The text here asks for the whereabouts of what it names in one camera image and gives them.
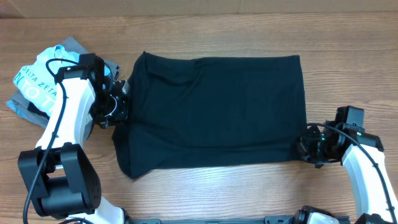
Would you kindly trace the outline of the black t-shirt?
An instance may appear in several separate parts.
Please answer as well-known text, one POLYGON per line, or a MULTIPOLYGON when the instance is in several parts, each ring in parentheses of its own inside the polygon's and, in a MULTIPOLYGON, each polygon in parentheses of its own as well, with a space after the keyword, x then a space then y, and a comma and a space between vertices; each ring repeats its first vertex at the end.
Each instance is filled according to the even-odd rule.
POLYGON ((112 139, 132 179, 154 169, 296 161, 306 130, 300 57, 170 59, 144 52, 112 139))

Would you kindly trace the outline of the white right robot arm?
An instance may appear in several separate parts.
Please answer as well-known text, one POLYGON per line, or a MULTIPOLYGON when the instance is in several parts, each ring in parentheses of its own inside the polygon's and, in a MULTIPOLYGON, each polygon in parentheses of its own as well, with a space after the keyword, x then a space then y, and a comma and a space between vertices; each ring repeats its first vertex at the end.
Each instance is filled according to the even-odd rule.
POLYGON ((348 173, 356 205, 357 223, 397 223, 397 199, 389 180, 384 146, 368 134, 364 110, 339 107, 333 121, 309 123, 297 141, 303 161, 320 168, 340 163, 348 173))

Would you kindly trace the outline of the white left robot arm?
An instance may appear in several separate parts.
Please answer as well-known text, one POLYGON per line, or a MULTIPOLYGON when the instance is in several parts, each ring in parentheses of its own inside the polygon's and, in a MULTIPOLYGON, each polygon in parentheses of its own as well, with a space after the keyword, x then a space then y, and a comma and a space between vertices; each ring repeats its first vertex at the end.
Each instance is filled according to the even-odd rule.
POLYGON ((30 151, 22 151, 17 165, 28 191, 22 221, 29 206, 41 217, 61 223, 130 223, 125 209, 101 193, 101 183, 83 151, 84 135, 94 125, 102 129, 128 121, 129 84, 104 72, 96 54, 69 60, 50 72, 57 87, 55 110, 30 151))

